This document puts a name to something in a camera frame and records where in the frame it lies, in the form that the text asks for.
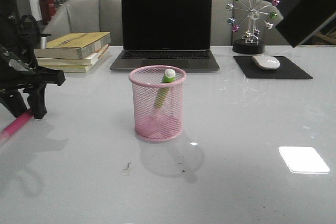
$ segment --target ferris wheel ornament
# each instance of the ferris wheel ornament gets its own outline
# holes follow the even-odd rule
[[[264,42],[259,40],[258,36],[260,34],[260,29],[256,27],[256,21],[262,20],[264,22],[265,29],[272,29],[274,27],[273,23],[265,21],[265,17],[269,17],[270,19],[275,19],[277,17],[276,12],[266,13],[264,12],[265,8],[269,6],[278,6],[280,0],[272,0],[270,4],[261,6],[263,0],[248,0],[248,3],[245,5],[240,0],[233,0],[235,3],[240,3],[243,7],[237,8],[235,4],[227,4],[226,9],[228,11],[232,11],[234,9],[243,10],[246,12],[246,15],[241,19],[230,17],[227,20],[227,23],[232,25],[232,32],[237,32],[240,29],[240,25],[242,22],[248,22],[247,31],[244,32],[241,39],[237,39],[233,43],[233,51],[242,53],[242,54],[261,54],[265,51]]]

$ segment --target office chair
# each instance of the office chair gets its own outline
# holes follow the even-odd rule
[[[242,9],[246,9],[241,2],[245,5],[249,5],[248,0],[239,0],[234,4]],[[245,31],[247,31],[248,22],[245,20],[240,24],[240,29],[237,32],[232,32],[232,26],[227,23],[228,18],[234,17],[237,19],[244,18],[246,12],[242,10],[234,9],[228,11],[226,5],[233,3],[233,0],[212,0],[212,20],[211,20],[211,45],[212,46],[230,46],[236,39],[241,39]],[[260,7],[269,5],[267,1],[262,1]],[[268,16],[263,16],[263,20],[274,24],[274,27],[270,30],[265,28],[265,23],[259,19],[256,21],[257,28],[260,29],[259,39],[262,40],[265,45],[288,45],[287,41],[278,32],[275,26],[283,19],[282,14],[275,6],[268,6],[262,10],[265,13],[276,12],[278,16],[275,19],[271,19]]]
[[[111,45],[122,46],[121,0],[69,0],[43,30],[48,41],[68,33],[109,31]]]

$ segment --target mouse pad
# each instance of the mouse pad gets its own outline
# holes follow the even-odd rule
[[[304,72],[291,60],[285,56],[275,56],[280,67],[275,70],[263,70],[256,66],[252,60],[252,56],[234,56],[234,59],[240,66],[247,78],[256,79],[312,79],[312,76]]]

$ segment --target computer mouse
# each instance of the computer mouse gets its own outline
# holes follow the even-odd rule
[[[274,70],[280,67],[279,60],[274,56],[255,55],[252,60],[260,69]]]

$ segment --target pen holder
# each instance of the pen holder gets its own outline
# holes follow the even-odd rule
[[[175,71],[175,80],[162,83],[167,68]],[[186,73],[171,66],[146,66],[129,75],[133,83],[135,131],[152,142],[168,141],[182,131],[182,94]]]

